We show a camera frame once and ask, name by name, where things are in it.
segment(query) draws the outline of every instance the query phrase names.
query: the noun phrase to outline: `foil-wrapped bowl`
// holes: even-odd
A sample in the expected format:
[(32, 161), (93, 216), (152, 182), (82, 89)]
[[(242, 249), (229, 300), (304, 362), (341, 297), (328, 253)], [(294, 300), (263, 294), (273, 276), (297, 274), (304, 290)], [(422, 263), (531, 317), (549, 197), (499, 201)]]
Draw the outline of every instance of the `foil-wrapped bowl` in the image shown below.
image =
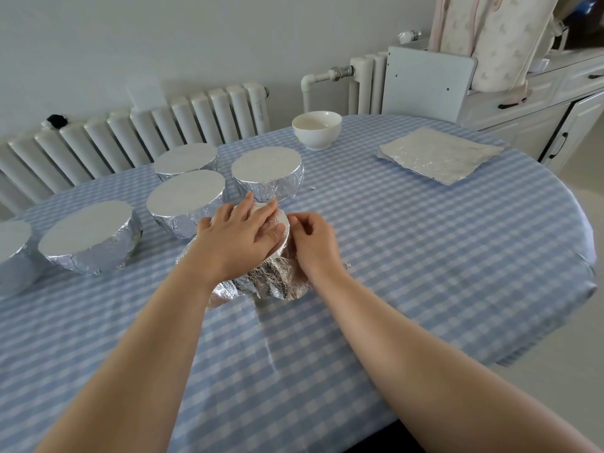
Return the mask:
[[(266, 204), (254, 204), (251, 213), (264, 205)], [(258, 236), (261, 236), (276, 223), (283, 223), (285, 232), (274, 251), (259, 266), (244, 276), (236, 280), (223, 281), (216, 286), (210, 295), (207, 310), (213, 310), (230, 300), (246, 295), (255, 295), (259, 299), (275, 297), (291, 301), (302, 297), (310, 289), (310, 282), (296, 258), (295, 245), (289, 233), (289, 222), (285, 213), (277, 210), (260, 228)], [(193, 244), (195, 244), (195, 239), (176, 258), (177, 264), (186, 256)]]
[(47, 265), (37, 250), (38, 238), (25, 221), (0, 223), (0, 299), (27, 289)]
[(44, 234), (38, 249), (66, 270), (101, 275), (124, 268), (142, 235), (143, 226), (132, 206), (110, 200), (57, 222)]
[(214, 216), (226, 198), (222, 174), (190, 171), (157, 186), (147, 199), (147, 210), (157, 224), (177, 238), (191, 238), (197, 234), (199, 220)]
[(185, 144), (162, 154), (154, 164), (159, 179), (166, 181), (179, 174), (195, 170), (214, 170), (220, 173), (218, 150), (211, 144)]
[(267, 146), (245, 153), (231, 166), (239, 191), (254, 194), (258, 202), (279, 202), (294, 197), (304, 181), (304, 166), (298, 151)]

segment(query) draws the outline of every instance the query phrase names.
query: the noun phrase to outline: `white ceramic bowl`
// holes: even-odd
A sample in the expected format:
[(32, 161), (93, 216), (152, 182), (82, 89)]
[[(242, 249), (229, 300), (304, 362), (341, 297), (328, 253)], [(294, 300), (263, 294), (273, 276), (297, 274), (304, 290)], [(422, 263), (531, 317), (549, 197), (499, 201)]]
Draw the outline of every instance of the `white ceramic bowl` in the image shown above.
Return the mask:
[(311, 151), (323, 151), (332, 145), (342, 130), (342, 116), (331, 111), (300, 114), (292, 121), (298, 141)]

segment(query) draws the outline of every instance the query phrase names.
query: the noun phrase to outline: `left hand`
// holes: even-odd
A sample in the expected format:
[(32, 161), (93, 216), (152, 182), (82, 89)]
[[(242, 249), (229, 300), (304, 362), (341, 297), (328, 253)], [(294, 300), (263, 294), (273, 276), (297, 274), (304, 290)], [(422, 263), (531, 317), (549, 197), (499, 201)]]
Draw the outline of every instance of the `left hand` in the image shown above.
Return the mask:
[(248, 193), (235, 208), (222, 205), (214, 218), (203, 218), (198, 224), (194, 243), (178, 266), (196, 280), (205, 280), (213, 289), (226, 280), (238, 278), (260, 264), (281, 241), (285, 226), (261, 226), (277, 210), (277, 201), (250, 214), (254, 195)]

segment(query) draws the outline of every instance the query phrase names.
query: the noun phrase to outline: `wall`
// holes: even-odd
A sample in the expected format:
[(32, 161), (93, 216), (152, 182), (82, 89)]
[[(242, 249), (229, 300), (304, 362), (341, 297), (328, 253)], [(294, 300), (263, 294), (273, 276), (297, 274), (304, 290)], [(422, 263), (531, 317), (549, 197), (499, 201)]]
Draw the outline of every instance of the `wall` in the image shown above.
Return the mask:
[[(131, 106), (127, 83), (168, 97), (257, 80), (274, 128), (302, 111), (299, 81), (429, 28), (435, 0), (0, 0), (0, 136), (51, 113)], [(315, 109), (345, 113), (347, 84), (317, 85)]]

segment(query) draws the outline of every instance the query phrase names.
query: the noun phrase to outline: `hand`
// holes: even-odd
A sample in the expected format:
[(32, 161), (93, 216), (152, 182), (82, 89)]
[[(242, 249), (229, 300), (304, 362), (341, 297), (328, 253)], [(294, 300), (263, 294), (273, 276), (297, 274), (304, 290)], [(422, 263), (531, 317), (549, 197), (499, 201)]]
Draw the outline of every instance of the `hand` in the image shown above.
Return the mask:
[(288, 214), (298, 262), (312, 284), (322, 275), (344, 272), (333, 228), (317, 213)]
[(285, 226), (279, 223), (260, 231), (277, 210), (277, 201), (250, 213), (253, 204), (254, 195), (248, 193), (237, 207), (222, 205), (214, 218), (200, 220), (197, 237), (178, 266), (213, 289), (260, 264), (281, 241)]

